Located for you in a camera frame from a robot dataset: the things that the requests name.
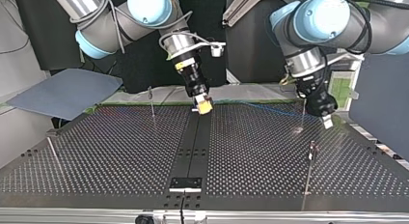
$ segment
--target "table surface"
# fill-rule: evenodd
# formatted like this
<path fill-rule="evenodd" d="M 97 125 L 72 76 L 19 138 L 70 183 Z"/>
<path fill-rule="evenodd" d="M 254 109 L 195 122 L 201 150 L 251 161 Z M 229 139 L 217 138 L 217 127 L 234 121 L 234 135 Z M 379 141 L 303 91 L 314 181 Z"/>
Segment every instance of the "table surface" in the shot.
<path fill-rule="evenodd" d="M 409 172 L 299 103 L 105 106 L 0 169 L 0 208 L 409 212 Z M 305 195 L 311 141 L 318 146 Z M 172 193 L 199 178 L 200 193 Z"/>

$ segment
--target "vertical pin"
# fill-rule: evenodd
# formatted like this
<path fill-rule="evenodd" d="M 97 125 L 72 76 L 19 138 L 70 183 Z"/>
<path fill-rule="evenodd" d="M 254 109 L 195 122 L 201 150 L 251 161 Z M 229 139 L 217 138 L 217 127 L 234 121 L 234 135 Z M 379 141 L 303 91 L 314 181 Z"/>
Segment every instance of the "vertical pin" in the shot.
<path fill-rule="evenodd" d="M 148 87 L 148 98 L 149 98 L 149 100 L 150 100 L 150 108 L 151 108 L 151 110 L 152 110 L 152 116 L 154 117 L 152 86 L 149 86 L 149 87 Z"/>
<path fill-rule="evenodd" d="M 50 137 L 47 137 L 47 141 L 48 141 L 48 144 L 49 144 L 49 146 L 50 146 L 50 148 L 51 148 L 51 152 L 52 152 L 52 154 L 54 155 L 54 157 L 58 157 L 58 156 L 57 156 L 57 152 L 55 152 L 54 145 L 53 145 L 53 143 L 52 143 L 51 138 L 50 138 Z"/>

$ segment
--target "robotic arm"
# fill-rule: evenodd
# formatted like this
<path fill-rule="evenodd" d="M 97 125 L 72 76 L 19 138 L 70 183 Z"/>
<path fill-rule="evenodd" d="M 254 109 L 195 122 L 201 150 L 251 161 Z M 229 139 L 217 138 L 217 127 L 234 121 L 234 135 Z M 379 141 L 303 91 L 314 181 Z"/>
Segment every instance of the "robotic arm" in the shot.
<path fill-rule="evenodd" d="M 351 0 L 296 1 L 270 16 L 287 72 L 296 79 L 311 115 L 328 117 L 338 108 L 325 87 L 329 65 L 365 52 L 409 52 L 409 0 L 367 2 L 372 2 L 368 9 Z M 331 57 L 321 46 L 344 48 L 347 53 Z"/>
<path fill-rule="evenodd" d="M 101 59 L 136 42 L 154 30 L 159 44 L 169 53 L 186 92 L 200 114 L 212 109 L 209 85 L 201 70 L 198 49 L 209 45 L 213 57 L 223 54 L 224 43 L 208 42 L 190 32 L 178 0 L 127 0 L 115 7 L 110 0 L 57 0 L 76 23 L 75 38 L 85 54 Z"/>

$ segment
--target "black cable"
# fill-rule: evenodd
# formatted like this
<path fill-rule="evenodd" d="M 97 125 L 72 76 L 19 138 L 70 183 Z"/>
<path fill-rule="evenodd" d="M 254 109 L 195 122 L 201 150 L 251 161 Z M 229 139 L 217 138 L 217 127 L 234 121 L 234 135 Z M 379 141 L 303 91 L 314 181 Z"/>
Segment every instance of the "black cable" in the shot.
<path fill-rule="evenodd" d="M 345 1 L 348 2 L 350 5 L 352 5 L 360 13 L 360 15 L 362 16 L 365 22 L 365 26 L 362 29 L 362 32 L 360 36 L 358 37 L 358 39 L 354 43 L 352 43 L 349 47 L 347 47 L 345 50 L 349 53 L 356 54 L 356 55 L 364 54 L 368 52 L 368 50 L 370 49 L 370 46 L 372 45 L 372 25 L 370 24 L 369 17 L 363 8 L 361 8 L 357 3 L 355 3 L 352 0 L 345 0 Z M 368 33 L 368 41 L 364 49 L 361 51 L 353 50 L 352 48 L 354 48 L 358 43 L 360 43 L 364 39 L 364 37 L 367 35 L 367 33 Z"/>
<path fill-rule="evenodd" d="M 354 2 L 362 2 L 362 3 L 383 5 L 383 6 L 396 8 L 396 9 L 409 10 L 409 4 L 397 3 L 397 2 L 393 2 L 393 1 L 387 1 L 387 0 L 353 0 L 353 1 Z"/>
<path fill-rule="evenodd" d="M 8 50 L 8 51 L 0 52 L 0 54 L 8 54 L 8 53 L 18 52 L 18 51 L 20 51 L 21 49 L 25 48 L 25 47 L 28 45 L 29 42 L 30 42 L 30 39 L 27 38 L 26 43 L 25 43 L 24 45 L 22 45 L 20 48 L 16 48 L 16 49 L 13 49 L 13 50 Z"/>
<path fill-rule="evenodd" d="M 183 194 L 183 199 L 181 200 L 181 206 L 180 206 L 180 211 L 179 211 L 181 224 L 184 224 L 183 206 L 184 206 L 184 194 Z"/>
<path fill-rule="evenodd" d="M 301 2 L 299 5 L 297 5 L 297 7 L 295 7 L 295 9 L 289 14 L 289 17 L 286 19 L 286 23 L 285 23 L 285 37 L 286 39 L 294 46 L 299 47 L 299 48 L 306 48 L 306 47 L 315 47 L 315 44 L 298 44 L 296 42 L 294 42 L 291 37 L 290 37 L 290 24 L 291 21 L 294 19 L 295 13 L 296 11 L 308 0 L 305 0 L 303 2 Z M 370 20 L 369 17 L 367 15 L 367 13 L 355 2 L 352 0 L 345 0 L 347 3 L 349 3 L 350 5 L 352 5 L 362 16 L 362 18 L 365 21 L 365 26 L 360 34 L 360 36 L 358 37 L 358 39 L 351 44 L 351 46 L 347 47 L 345 50 L 348 51 L 349 53 L 352 54 L 364 54 L 366 52 L 368 52 L 368 50 L 370 49 L 370 46 L 372 45 L 372 36 L 373 36 L 373 32 L 372 32 L 372 26 L 370 24 Z M 352 48 L 354 48 L 356 45 L 358 45 L 363 39 L 364 37 L 367 35 L 368 33 L 368 41 L 367 44 L 365 45 L 364 49 L 362 51 L 355 51 Z"/>

